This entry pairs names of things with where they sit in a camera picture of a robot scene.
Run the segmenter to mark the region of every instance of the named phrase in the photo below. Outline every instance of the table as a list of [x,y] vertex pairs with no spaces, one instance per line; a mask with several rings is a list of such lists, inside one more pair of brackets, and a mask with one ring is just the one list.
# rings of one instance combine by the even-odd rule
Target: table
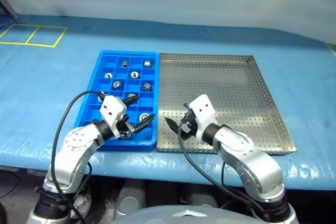
[[[334,46],[332,51],[320,41],[256,28],[50,16],[19,16],[17,23],[67,30],[54,48],[0,44],[0,165],[48,168],[60,117],[68,102],[86,89],[102,50],[253,55],[298,149],[275,157],[286,187],[336,190]],[[9,26],[0,16],[0,34]],[[24,33],[19,29],[10,39],[22,40]],[[30,42],[53,44],[60,33],[40,28]],[[60,142],[72,129],[79,107],[80,102],[68,115]],[[191,157],[220,181],[218,155]],[[208,183],[181,153],[97,152],[90,162],[96,175]],[[225,183],[241,185],[228,166]]]

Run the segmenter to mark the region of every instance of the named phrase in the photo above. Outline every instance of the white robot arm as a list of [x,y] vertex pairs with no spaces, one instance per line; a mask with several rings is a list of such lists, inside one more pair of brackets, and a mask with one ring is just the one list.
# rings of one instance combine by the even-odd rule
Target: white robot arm
[[30,212],[27,224],[67,223],[73,197],[80,187],[89,158],[105,140],[111,137],[128,139],[132,134],[148,126],[155,117],[155,114],[150,115],[138,126],[133,126],[128,122],[126,109],[139,97],[120,100],[112,95],[92,92],[98,93],[103,100],[100,109],[103,120],[94,120],[84,127],[71,130],[66,135],[55,162],[51,161],[43,188],[39,189],[40,198]]
[[[227,125],[218,126],[215,110],[207,95],[200,95],[190,104],[182,119],[190,131],[181,131],[183,140],[195,136],[213,146],[223,161],[240,176],[245,191],[265,210],[253,209],[256,218],[268,223],[298,223],[294,209],[288,204],[282,170],[268,154],[258,150],[247,135]],[[177,124],[166,118],[170,128],[178,133]]]

